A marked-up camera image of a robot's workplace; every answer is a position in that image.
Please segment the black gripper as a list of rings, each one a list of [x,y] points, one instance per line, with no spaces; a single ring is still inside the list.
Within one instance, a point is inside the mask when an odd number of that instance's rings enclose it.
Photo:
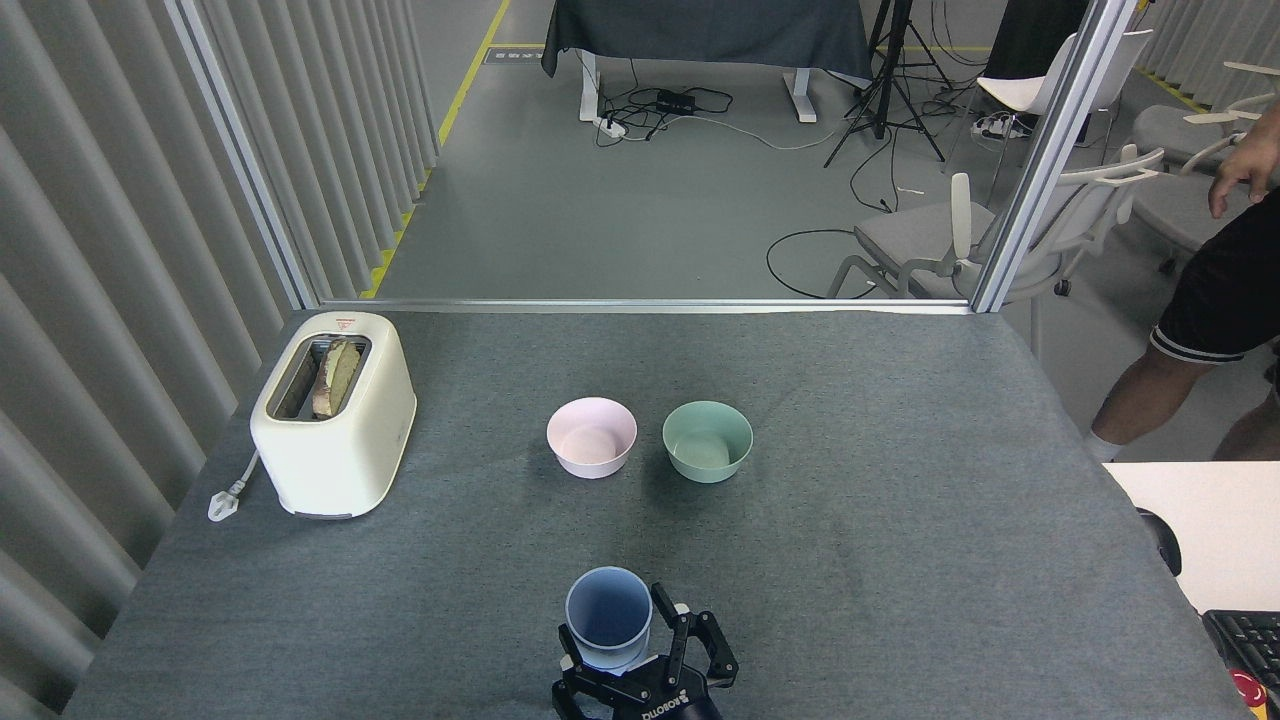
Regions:
[[[672,632],[669,652],[660,661],[659,688],[648,689],[648,697],[626,698],[611,689],[605,674],[585,664],[568,626],[558,626],[557,635],[566,652],[562,659],[562,676],[552,685],[552,703],[561,719],[593,719],[582,711],[580,694],[613,708],[613,719],[722,719],[722,714],[709,696],[708,684],[731,688],[739,673],[739,661],[727,642],[716,615],[709,611],[694,612],[673,602],[666,588],[650,584],[652,601]],[[684,678],[689,639],[700,642],[707,659],[705,678]]]

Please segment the person's hand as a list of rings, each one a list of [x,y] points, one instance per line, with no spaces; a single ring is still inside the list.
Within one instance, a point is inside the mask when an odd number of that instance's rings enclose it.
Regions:
[[[1248,199],[1257,205],[1268,192],[1268,179],[1279,163],[1279,100],[1261,114],[1229,158],[1210,187],[1210,215],[1220,219],[1228,210],[1228,196],[1239,183],[1249,186]]]

